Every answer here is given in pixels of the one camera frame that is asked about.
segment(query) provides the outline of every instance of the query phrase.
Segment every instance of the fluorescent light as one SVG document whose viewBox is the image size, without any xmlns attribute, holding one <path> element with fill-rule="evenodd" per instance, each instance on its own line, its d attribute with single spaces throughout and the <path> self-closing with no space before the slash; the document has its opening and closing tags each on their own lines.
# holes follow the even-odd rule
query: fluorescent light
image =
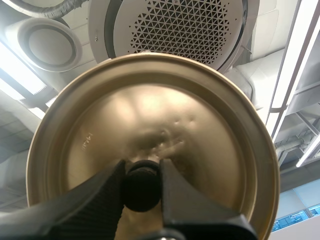
<svg viewBox="0 0 320 240">
<path fill-rule="evenodd" d="M 278 120 L 279 112 L 270 112 L 268 121 L 266 122 L 266 129 L 268 130 L 269 135 L 271 136 L 274 131 L 274 126 L 276 125 L 276 121 Z"/>
<path fill-rule="evenodd" d="M 22 100 L 25 99 L 19 92 L 17 92 L 13 87 L 7 84 L 0 78 L 0 90 L 7 94 L 9 97 L 13 98 L 14 100 Z"/>
<path fill-rule="evenodd" d="M 34 115 L 36 115 L 38 118 L 43 119 L 44 116 L 46 115 L 44 111 L 42 111 L 40 108 L 35 107 L 35 108 L 29 108 L 28 109 L 30 112 L 32 112 Z"/>
<path fill-rule="evenodd" d="M 300 81 L 301 75 L 305 68 L 306 62 L 309 58 L 310 52 L 316 41 L 317 35 L 320 30 L 320 21 L 317 24 L 311 25 L 313 18 L 319 17 L 319 13 L 315 12 L 318 6 L 318 0 L 301 0 L 294 26 L 292 28 L 291 37 L 288 42 L 287 50 L 284 56 L 283 65 L 279 73 L 279 79 L 276 89 L 274 90 L 274 98 L 271 103 L 271 108 L 281 108 L 282 106 L 288 106 L 294 96 L 294 92 Z M 302 52 L 303 46 L 307 45 L 305 52 Z M 269 133 L 272 134 L 273 141 L 276 139 L 280 127 L 285 119 L 286 109 L 280 109 L 280 114 L 277 121 L 274 119 L 267 120 Z"/>
<path fill-rule="evenodd" d="M 47 105 L 48 108 L 51 107 L 51 105 L 54 103 L 54 101 L 56 100 L 57 96 L 55 96 L 54 98 L 52 98 L 50 101 L 48 101 L 45 105 Z"/>
<path fill-rule="evenodd" d="M 272 102 L 273 108 L 281 108 L 284 102 L 286 96 L 284 93 L 287 92 L 289 84 L 291 82 L 302 46 L 305 42 L 305 38 L 309 30 L 309 25 L 316 10 L 317 3 L 318 0 L 302 0 L 300 3 L 280 72 L 277 89 L 275 91 L 274 99 Z"/>
<path fill-rule="evenodd" d="M 0 68 L 30 93 L 36 94 L 46 85 L 5 45 L 0 42 Z"/>
<path fill-rule="evenodd" d="M 320 143 L 320 135 L 316 136 L 315 139 L 310 143 L 308 148 L 304 151 L 303 156 L 299 159 L 298 163 L 295 165 L 297 168 L 299 168 L 304 161 L 310 156 L 310 154 L 315 150 L 315 148 Z"/>
</svg>

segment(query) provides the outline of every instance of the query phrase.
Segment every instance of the gold can lid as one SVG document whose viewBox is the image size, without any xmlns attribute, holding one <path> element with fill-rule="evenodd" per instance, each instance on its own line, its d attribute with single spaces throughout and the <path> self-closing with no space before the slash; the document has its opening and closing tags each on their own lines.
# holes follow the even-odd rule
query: gold can lid
<svg viewBox="0 0 320 240">
<path fill-rule="evenodd" d="M 117 159 L 164 158 L 205 196 L 243 213 L 259 239 L 268 238 L 279 171 L 264 124 L 223 75 L 162 53 L 108 60 L 59 94 L 31 144 L 28 202 L 60 196 Z M 161 227 L 160 206 L 125 208 L 116 239 Z"/>
</svg>

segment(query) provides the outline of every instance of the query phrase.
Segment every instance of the metal beam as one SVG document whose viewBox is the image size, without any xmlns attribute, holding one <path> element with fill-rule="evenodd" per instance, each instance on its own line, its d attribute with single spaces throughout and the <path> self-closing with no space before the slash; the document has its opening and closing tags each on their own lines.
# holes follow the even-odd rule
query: metal beam
<svg viewBox="0 0 320 240">
<path fill-rule="evenodd" d="M 284 160 L 286 159 L 286 156 L 287 156 L 288 152 L 289 152 L 289 149 L 283 151 L 283 153 L 282 153 L 282 155 L 281 155 L 281 157 L 279 159 L 279 163 L 278 163 L 279 168 L 284 163 Z"/>
<path fill-rule="evenodd" d="M 308 86 L 302 87 L 300 89 L 297 89 L 294 91 L 294 95 L 303 94 L 309 90 L 312 90 L 314 88 L 320 87 L 320 81 L 317 81 L 316 83 L 310 84 Z"/>
<path fill-rule="evenodd" d="M 310 131 L 318 136 L 320 134 L 320 132 L 318 131 L 318 129 L 315 128 L 315 126 L 313 126 L 306 118 L 305 116 L 302 115 L 301 112 L 296 112 L 295 114 L 297 114 L 297 116 L 307 125 L 307 127 L 310 129 Z"/>
</svg>

